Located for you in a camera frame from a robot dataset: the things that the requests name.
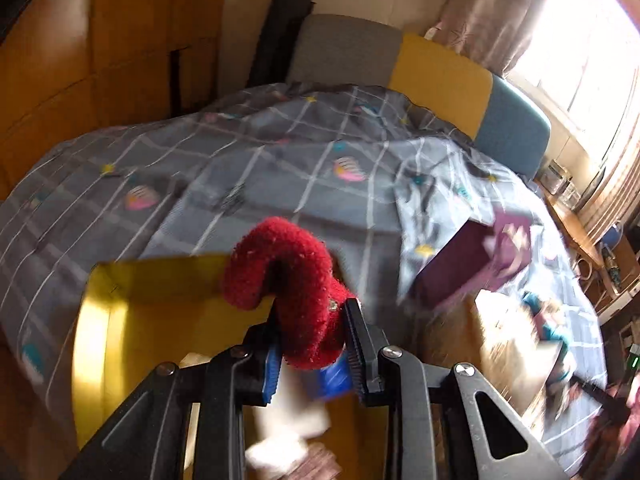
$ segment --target clutter on desk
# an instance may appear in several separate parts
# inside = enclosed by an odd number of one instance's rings
[[[600,253],[604,261],[604,268],[607,269],[607,274],[613,284],[613,290],[616,294],[619,294],[622,292],[622,276],[620,275],[620,267],[618,266],[616,255],[607,244],[600,245]]]
[[[614,222],[609,229],[602,235],[602,238],[599,240],[599,243],[606,245],[609,249],[615,249],[616,246],[620,243],[623,236],[624,225],[622,222],[617,221]]]
[[[571,173],[552,160],[540,173],[540,184],[552,195],[562,193],[571,179]]]
[[[580,193],[573,182],[566,184],[564,191],[559,196],[559,200],[571,211],[575,210],[578,202],[580,202]]]

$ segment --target window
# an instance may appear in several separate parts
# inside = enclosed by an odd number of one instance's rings
[[[548,0],[514,73],[568,116],[578,142],[599,161],[620,126],[639,61],[640,36],[616,0]]]

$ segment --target headboard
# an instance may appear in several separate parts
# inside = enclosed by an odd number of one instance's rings
[[[416,34],[360,18],[310,15],[287,81],[402,92],[455,124],[483,153],[529,177],[540,167],[549,140],[546,115],[504,79]]]

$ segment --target wooden floor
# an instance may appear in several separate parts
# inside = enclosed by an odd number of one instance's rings
[[[22,375],[0,332],[0,479],[54,480],[76,453]]]

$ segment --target red fuzzy sock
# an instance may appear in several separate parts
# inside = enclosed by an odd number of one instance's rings
[[[274,294],[285,359],[298,368],[322,368],[342,352],[340,308],[354,297],[332,267],[326,247],[311,233],[267,218],[236,245],[225,269],[224,297],[251,310]]]

